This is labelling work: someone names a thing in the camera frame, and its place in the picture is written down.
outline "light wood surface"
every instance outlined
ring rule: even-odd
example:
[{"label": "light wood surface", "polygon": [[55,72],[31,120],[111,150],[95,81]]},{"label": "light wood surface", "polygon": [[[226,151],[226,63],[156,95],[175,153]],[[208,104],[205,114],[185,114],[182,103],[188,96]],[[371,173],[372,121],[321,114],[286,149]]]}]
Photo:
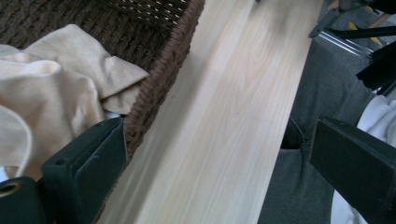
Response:
[{"label": "light wood surface", "polygon": [[256,223],[321,3],[206,0],[99,223]]}]

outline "gray fabric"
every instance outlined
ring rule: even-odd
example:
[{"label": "gray fabric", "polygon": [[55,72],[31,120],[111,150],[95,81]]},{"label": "gray fabric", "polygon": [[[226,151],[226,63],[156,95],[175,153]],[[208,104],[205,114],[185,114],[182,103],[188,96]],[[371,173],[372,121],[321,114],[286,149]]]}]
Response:
[{"label": "gray fabric", "polygon": [[302,142],[279,151],[259,223],[330,223],[333,188],[308,162],[317,117],[356,125],[374,97],[315,41],[307,61],[288,125],[295,131],[286,132]]}]

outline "folded fabric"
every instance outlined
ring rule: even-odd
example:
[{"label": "folded fabric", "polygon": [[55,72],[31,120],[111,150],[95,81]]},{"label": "folded fabric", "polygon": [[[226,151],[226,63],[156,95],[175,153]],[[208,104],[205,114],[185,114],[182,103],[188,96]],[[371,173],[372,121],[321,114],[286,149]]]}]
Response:
[{"label": "folded fabric", "polygon": [[127,114],[148,75],[76,25],[25,50],[0,45],[0,67],[0,165],[35,179],[45,160],[105,118],[104,109]]}]

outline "wicker basket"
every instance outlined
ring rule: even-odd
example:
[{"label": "wicker basket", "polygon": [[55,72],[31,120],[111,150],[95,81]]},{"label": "wicker basket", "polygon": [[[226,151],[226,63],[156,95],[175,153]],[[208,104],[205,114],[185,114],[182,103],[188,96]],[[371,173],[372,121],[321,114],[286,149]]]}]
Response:
[{"label": "wicker basket", "polygon": [[129,160],[183,64],[205,0],[0,1],[0,44],[26,48],[74,23],[111,54],[148,71],[124,121]]}]

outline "white cloth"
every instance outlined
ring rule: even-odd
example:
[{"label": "white cloth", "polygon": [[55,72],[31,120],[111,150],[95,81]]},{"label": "white cloth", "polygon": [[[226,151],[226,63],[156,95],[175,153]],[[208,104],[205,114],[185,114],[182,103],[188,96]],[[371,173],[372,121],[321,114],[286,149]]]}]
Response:
[{"label": "white cloth", "polygon": [[0,166],[35,179],[44,161],[105,118],[104,109],[128,113],[148,75],[76,25],[26,50],[0,45],[0,67]]},{"label": "white cloth", "polygon": [[[376,96],[364,109],[358,128],[396,147],[396,100]],[[359,212],[335,190],[332,224],[366,224]]]}]

